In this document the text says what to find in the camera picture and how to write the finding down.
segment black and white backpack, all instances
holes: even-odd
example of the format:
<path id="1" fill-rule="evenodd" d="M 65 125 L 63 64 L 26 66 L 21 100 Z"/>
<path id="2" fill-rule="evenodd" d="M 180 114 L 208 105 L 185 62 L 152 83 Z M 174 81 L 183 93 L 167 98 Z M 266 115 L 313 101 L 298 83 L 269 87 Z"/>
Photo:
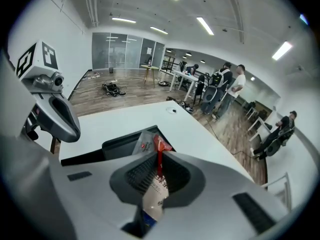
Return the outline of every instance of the black and white backpack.
<path id="1" fill-rule="evenodd" d="M 228 80 L 224 80 L 224 74 L 230 70 L 226 68 L 223 72 L 217 71 L 211 76 L 210 85 L 216 88 L 223 86 Z"/>

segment man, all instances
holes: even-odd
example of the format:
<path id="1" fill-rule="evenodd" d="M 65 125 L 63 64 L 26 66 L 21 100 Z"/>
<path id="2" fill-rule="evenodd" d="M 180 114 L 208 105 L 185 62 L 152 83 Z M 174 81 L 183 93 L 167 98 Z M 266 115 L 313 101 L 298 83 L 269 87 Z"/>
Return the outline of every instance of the man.
<path id="1" fill-rule="evenodd" d="M 216 114 L 212 114 L 212 117 L 218 121 L 223 116 L 223 114 L 228 110 L 229 106 L 234 102 L 234 100 L 238 97 L 240 91 L 245 86 L 245 83 L 246 83 L 245 66 L 240 64 L 236 67 L 235 71 L 238 74 L 238 77 L 229 88 Z"/>
<path id="2" fill-rule="evenodd" d="M 223 72 L 226 69 L 229 70 L 231 68 L 231 65 L 232 64 L 230 62 L 226 62 L 226 63 L 224 63 L 223 68 L 221 68 L 219 71 Z M 204 114 L 209 115 L 212 112 L 212 110 L 215 108 L 216 103 L 220 100 L 220 98 L 225 93 L 227 85 L 229 85 L 232 82 L 232 72 L 231 71 L 224 73 L 223 82 L 225 82 L 225 84 L 222 85 L 220 88 L 216 89 L 216 94 L 213 97 L 213 100 L 211 102 L 202 103 L 201 110 Z"/>
<path id="3" fill-rule="evenodd" d="M 275 125 L 278 126 L 278 128 L 268 136 L 268 138 L 259 148 L 255 150 L 253 148 L 250 148 L 252 157 L 254 159 L 257 159 L 258 161 L 266 158 L 267 154 L 265 152 L 265 149 L 269 147 L 270 144 L 279 136 L 280 136 L 279 140 L 281 141 L 282 145 L 285 146 L 285 143 L 288 141 L 288 139 L 291 137 L 294 131 L 290 131 L 289 134 L 284 134 L 284 135 L 282 134 L 295 128 L 296 118 L 297 118 L 297 112 L 291 111 L 289 116 L 285 116 L 279 122 L 277 122 Z"/>
<path id="4" fill-rule="evenodd" d="M 194 76 L 195 73 L 196 73 L 196 70 L 199 68 L 199 65 L 198 64 L 194 64 L 194 66 L 188 66 L 186 68 L 186 71 L 191 75 L 191 76 Z"/>

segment ceiling light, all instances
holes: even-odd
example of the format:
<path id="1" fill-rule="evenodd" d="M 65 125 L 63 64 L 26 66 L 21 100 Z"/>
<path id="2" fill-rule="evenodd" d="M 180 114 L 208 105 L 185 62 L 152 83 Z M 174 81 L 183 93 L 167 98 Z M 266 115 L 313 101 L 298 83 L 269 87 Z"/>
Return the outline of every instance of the ceiling light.
<path id="1" fill-rule="evenodd" d="M 283 45 L 279 48 L 279 50 L 276 51 L 276 53 L 272 56 L 272 59 L 279 60 L 287 51 L 291 49 L 292 45 L 285 41 Z"/>
<path id="2" fill-rule="evenodd" d="M 305 17 L 303 14 L 300 14 L 300 19 L 301 19 L 305 24 L 308 25 L 308 21 L 307 21 L 306 17 Z"/>
<path id="3" fill-rule="evenodd" d="M 159 29 L 159 28 L 156 28 L 156 27 L 154 27 L 154 26 L 151 26 L 150 29 L 153 29 L 153 30 L 156 30 L 156 31 L 159 31 L 159 32 L 161 32 L 161 33 L 164 33 L 164 34 L 168 35 L 167 32 L 165 32 L 165 31 L 163 31 L 163 30 L 161 30 L 161 29 Z"/>
<path id="4" fill-rule="evenodd" d="M 202 26 L 205 28 L 205 30 L 209 33 L 209 35 L 213 36 L 214 33 L 212 32 L 212 30 L 210 29 L 210 27 L 208 26 L 208 24 L 205 22 L 204 18 L 202 17 L 197 17 L 196 18 L 201 24 Z"/>
<path id="5" fill-rule="evenodd" d="M 136 23 L 136 21 L 134 21 L 134 20 L 125 19 L 125 18 L 115 18 L 115 17 L 113 17 L 112 20 L 113 20 L 113 21 Z"/>

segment black hair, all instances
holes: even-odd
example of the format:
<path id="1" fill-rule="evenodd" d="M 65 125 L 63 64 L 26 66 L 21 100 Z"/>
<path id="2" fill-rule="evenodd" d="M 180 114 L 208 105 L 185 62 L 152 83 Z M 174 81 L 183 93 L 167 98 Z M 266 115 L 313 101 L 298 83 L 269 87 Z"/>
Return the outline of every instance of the black hair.
<path id="1" fill-rule="evenodd" d="M 238 65 L 238 67 L 242 68 L 243 72 L 246 71 L 246 67 L 244 65 L 240 64 L 240 65 Z"/>
<path id="2" fill-rule="evenodd" d="M 297 117 L 297 112 L 296 111 L 291 111 L 290 114 L 293 114 L 295 118 Z"/>
<path id="3" fill-rule="evenodd" d="M 228 62 L 228 61 L 223 64 L 223 68 L 227 67 L 228 69 L 231 69 L 231 66 L 232 66 L 232 64 L 230 62 Z"/>

